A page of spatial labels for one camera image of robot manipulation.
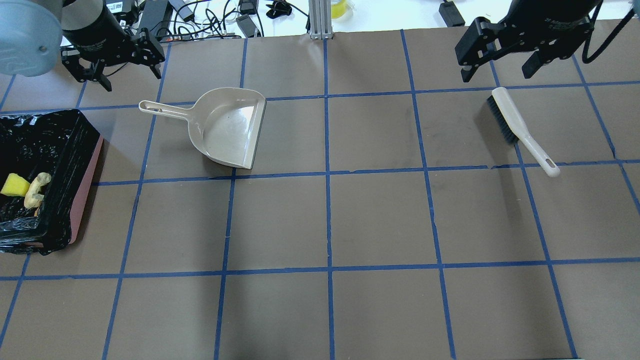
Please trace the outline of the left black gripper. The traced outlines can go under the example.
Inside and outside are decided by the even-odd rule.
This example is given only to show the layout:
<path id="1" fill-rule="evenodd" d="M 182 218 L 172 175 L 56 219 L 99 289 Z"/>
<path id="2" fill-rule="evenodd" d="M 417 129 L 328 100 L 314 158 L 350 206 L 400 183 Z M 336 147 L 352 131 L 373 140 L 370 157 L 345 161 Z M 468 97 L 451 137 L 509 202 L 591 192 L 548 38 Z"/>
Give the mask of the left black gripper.
<path id="1" fill-rule="evenodd" d="M 166 57 L 158 39 L 146 27 L 128 35 L 106 5 L 63 5 L 61 29 L 75 48 L 62 48 L 61 63 L 79 83 L 94 82 L 112 92 L 112 83 L 104 74 L 106 63 L 146 66 L 162 79 L 160 64 Z M 82 58 L 89 61 L 89 67 L 80 63 Z"/>

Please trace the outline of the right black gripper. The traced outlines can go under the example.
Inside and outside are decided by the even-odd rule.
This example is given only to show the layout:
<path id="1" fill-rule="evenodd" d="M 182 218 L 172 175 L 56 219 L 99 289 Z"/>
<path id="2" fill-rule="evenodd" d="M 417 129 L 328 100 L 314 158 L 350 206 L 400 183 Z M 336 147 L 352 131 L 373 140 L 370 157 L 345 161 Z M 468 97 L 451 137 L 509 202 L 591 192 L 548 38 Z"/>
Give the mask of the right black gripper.
<path id="1" fill-rule="evenodd" d="M 555 59 L 568 59 L 594 31 L 588 16 L 599 4 L 599 0 L 513 0 L 500 23 L 475 18 L 454 47 L 462 81 L 468 84 L 480 66 L 516 50 L 532 51 L 521 67 L 526 79 Z"/>

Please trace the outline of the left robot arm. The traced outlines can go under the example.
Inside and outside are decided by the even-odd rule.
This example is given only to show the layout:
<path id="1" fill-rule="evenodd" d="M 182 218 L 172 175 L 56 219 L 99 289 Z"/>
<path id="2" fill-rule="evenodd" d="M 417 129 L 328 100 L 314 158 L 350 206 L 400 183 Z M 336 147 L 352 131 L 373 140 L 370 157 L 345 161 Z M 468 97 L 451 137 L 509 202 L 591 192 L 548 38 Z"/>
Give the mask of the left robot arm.
<path id="1" fill-rule="evenodd" d="M 160 79 L 165 53 L 158 39 L 142 27 L 121 27 L 105 0 L 3 0 L 0 3 L 0 71 L 35 77 L 58 62 L 80 83 L 106 91 L 112 84 L 105 68 L 146 66 Z"/>

